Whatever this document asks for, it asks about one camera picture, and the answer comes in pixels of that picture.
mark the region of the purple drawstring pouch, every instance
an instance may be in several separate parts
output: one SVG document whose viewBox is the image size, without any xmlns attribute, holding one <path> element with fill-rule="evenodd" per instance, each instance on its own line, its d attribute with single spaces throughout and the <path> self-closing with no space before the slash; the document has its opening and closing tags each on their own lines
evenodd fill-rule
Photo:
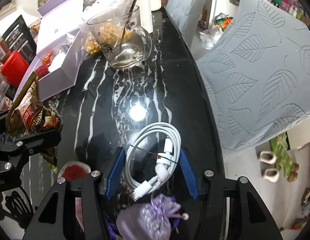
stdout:
<svg viewBox="0 0 310 240">
<path fill-rule="evenodd" d="M 135 204 L 122 211 L 116 221 L 124 240 L 169 240 L 170 218 L 188 219 L 188 214 L 176 214 L 181 205 L 163 194 L 151 197 L 151 203 Z"/>
</svg>

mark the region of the red snack wrapper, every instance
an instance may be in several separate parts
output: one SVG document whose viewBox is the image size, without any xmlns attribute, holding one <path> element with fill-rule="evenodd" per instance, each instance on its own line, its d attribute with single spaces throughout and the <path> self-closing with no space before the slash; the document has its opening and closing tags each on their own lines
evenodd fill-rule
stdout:
<svg viewBox="0 0 310 240">
<path fill-rule="evenodd" d="M 46 65 L 41 65 L 35 70 L 35 73 L 38 75 L 38 79 L 42 79 L 44 76 L 49 74 L 49 69 Z"/>
<path fill-rule="evenodd" d="M 46 57 L 42 59 L 42 64 L 49 67 L 53 61 L 53 52 L 50 52 Z"/>
<path fill-rule="evenodd" d="M 25 131 L 29 134 L 50 129 L 61 130 L 62 119 L 55 109 L 46 108 L 39 97 L 38 78 L 32 73 L 13 102 L 6 118 L 7 133 L 17 136 Z M 57 148 L 49 148 L 41 153 L 50 168 L 58 173 Z"/>
</svg>

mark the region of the red lid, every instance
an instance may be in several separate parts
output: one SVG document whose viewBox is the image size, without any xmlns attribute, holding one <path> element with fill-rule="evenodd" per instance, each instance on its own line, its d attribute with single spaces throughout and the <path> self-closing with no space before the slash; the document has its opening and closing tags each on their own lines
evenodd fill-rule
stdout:
<svg viewBox="0 0 310 240">
<path fill-rule="evenodd" d="M 14 87 L 18 88 L 29 65 L 18 51 L 13 51 L 0 71 Z"/>
</svg>

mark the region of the black gripper frame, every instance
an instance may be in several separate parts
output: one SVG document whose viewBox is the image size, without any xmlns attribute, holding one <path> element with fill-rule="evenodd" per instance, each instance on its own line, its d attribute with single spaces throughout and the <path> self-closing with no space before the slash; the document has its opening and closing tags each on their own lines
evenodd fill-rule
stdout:
<svg viewBox="0 0 310 240">
<path fill-rule="evenodd" d="M 223 233 L 224 198 L 230 198 L 228 240 L 283 240 L 265 203 L 246 177 L 237 180 L 202 174 L 209 185 L 205 210 L 194 239 L 218 240 Z"/>
<path fill-rule="evenodd" d="M 6 131 L 5 119 L 8 111 L 0 111 L 0 134 Z M 57 146 L 61 141 L 58 130 L 39 132 L 20 138 L 14 145 L 0 144 L 0 192 L 21 185 L 20 174 L 29 156 L 44 149 Z"/>
<path fill-rule="evenodd" d="M 27 228 L 23 240 L 76 239 L 75 198 L 82 198 L 85 240 L 111 240 L 102 202 L 106 197 L 106 177 L 122 147 L 98 171 L 83 179 L 59 178 L 51 187 Z"/>
</svg>

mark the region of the gray cushion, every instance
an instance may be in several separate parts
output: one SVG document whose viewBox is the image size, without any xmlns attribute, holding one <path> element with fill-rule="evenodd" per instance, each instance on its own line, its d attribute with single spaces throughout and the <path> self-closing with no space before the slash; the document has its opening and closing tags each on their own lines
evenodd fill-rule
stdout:
<svg viewBox="0 0 310 240">
<path fill-rule="evenodd" d="M 189 47 L 206 0 L 168 0 L 166 10 Z"/>
<path fill-rule="evenodd" d="M 197 65 L 225 158 L 310 116 L 310 31 L 266 0 L 240 0 Z"/>
</svg>

